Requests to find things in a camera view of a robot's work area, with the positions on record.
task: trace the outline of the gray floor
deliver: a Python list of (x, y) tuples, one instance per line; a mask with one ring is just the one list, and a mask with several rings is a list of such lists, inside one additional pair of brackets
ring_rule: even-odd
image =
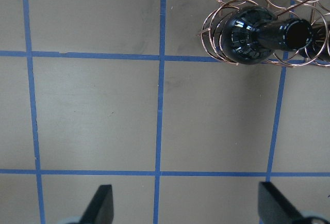
[(0, 223), (78, 217), (112, 184), (114, 224), (257, 224), (266, 178), (329, 218), (329, 69), (215, 62), (196, 34), (217, 6), (0, 0)]

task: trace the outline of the blue tape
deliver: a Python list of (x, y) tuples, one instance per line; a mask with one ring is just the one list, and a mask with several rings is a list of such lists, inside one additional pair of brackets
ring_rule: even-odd
[(165, 61), (217, 62), (211, 57), (165, 55)]
[(272, 177), (330, 177), (330, 172), (272, 172)]
[(0, 51), (0, 56), (16, 56), (16, 57), (25, 57), (26, 53), (23, 51)]
[(106, 54), (106, 53), (79, 53), (79, 52), (46, 52), (33, 51), (33, 57), (65, 57), (65, 58), (91, 58), (91, 59), (127, 59), (127, 60), (159, 60), (158, 55), (137, 54)]
[(43, 203), (42, 178), (40, 174), (40, 153), (38, 140), (38, 126), (37, 126), (37, 108), (35, 95), (35, 80), (33, 74), (33, 60), (32, 60), (32, 42), (30, 33), (30, 19), (29, 19), (29, 1), (23, 0), (23, 14), (24, 14), (24, 29), (25, 29), (25, 44), (26, 44), (26, 58), (27, 58), (27, 74), (29, 82), (30, 106), (31, 106), (31, 121), (32, 134), (35, 152), (36, 163), (36, 180), (39, 202), (39, 214), (41, 224), (45, 224), (45, 212)]
[(163, 171), (162, 176), (173, 177), (265, 177), (265, 172), (213, 172), (213, 171)]
[(158, 224), (159, 212), (159, 186), (160, 186), (160, 160), (161, 160), (161, 131), (164, 93), (164, 68), (165, 68), (165, 37), (166, 37), (166, 0), (160, 0), (160, 32), (159, 32), (159, 80), (158, 80), (158, 112), (156, 134), (156, 159), (155, 159), (155, 192), (154, 192), (154, 218), (153, 223)]
[(154, 171), (41, 170), (42, 175), (125, 175), (154, 176)]
[(280, 109), (282, 106), (282, 99), (283, 99), (283, 92), (284, 92), (285, 75), (286, 75), (286, 68), (282, 67), (280, 78), (279, 78), (279, 86), (278, 86), (278, 94), (277, 94), (277, 101), (276, 101), (272, 140), (271, 140), (269, 156), (268, 156), (267, 176), (266, 176), (267, 182), (270, 181), (272, 167), (273, 167), (275, 145), (276, 145), (276, 139), (277, 139), (278, 124), (279, 124), (279, 116), (281, 113)]
[(37, 174), (36, 170), (0, 169), (0, 174)]

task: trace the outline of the wine bottle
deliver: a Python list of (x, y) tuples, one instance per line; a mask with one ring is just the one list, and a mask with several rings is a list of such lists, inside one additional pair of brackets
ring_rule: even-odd
[(234, 11), (217, 27), (219, 47), (229, 59), (242, 64), (257, 64), (275, 50), (296, 51), (307, 46), (312, 28), (304, 19), (278, 20), (261, 6)]
[[(326, 30), (324, 24), (314, 24), (312, 25), (312, 42), (305, 49), (299, 50), (299, 54), (305, 58), (315, 57), (319, 51), (322, 49), (322, 45), (326, 38)], [(318, 59), (330, 62), (330, 55), (328, 53), (327, 46), (319, 54)]]

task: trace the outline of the gray surface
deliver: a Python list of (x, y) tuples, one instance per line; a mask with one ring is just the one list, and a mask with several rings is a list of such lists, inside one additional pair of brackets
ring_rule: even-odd
[(25, 51), (22, 0), (0, 0), (0, 50)]
[(167, 0), (166, 55), (207, 56), (200, 32), (205, 18), (219, 7), (215, 0)]
[(35, 169), (25, 57), (0, 57), (0, 165)]
[(280, 71), (166, 62), (161, 169), (265, 171)]
[[(29, 4), (34, 51), (159, 54), (160, 0)], [(0, 6), (0, 50), (24, 51), (22, 0)], [(167, 0), (166, 54), (206, 56), (196, 34), (217, 7)], [(42, 173), (155, 169), (158, 61), (33, 60), (41, 168), (79, 170)], [(161, 170), (265, 172), (280, 71), (166, 62)], [(287, 70), (273, 171), (330, 172), (328, 77)], [(35, 169), (26, 57), (0, 58), (0, 79), (0, 223), (38, 224), (36, 176), (3, 170)], [(162, 175), (159, 224), (257, 224), (262, 180)], [(329, 177), (272, 181), (299, 209), (328, 213)], [(100, 184), (113, 185), (114, 224), (153, 223), (153, 176), (43, 175), (42, 183), (46, 224), (80, 216)]]
[(313, 211), (330, 220), (330, 179), (273, 178), (274, 185), (299, 211)]
[(329, 171), (329, 80), (325, 68), (287, 70), (273, 171)]
[(0, 174), (0, 199), (0, 223), (40, 223), (35, 175)]
[(159, 224), (258, 223), (260, 178), (163, 177)]
[(70, 216), (81, 216), (101, 184), (113, 187), (113, 224), (153, 222), (153, 177), (45, 175), (46, 223), (56, 224)]
[(158, 54), (160, 0), (29, 0), (35, 51)]
[(43, 169), (154, 170), (158, 62), (35, 58)]

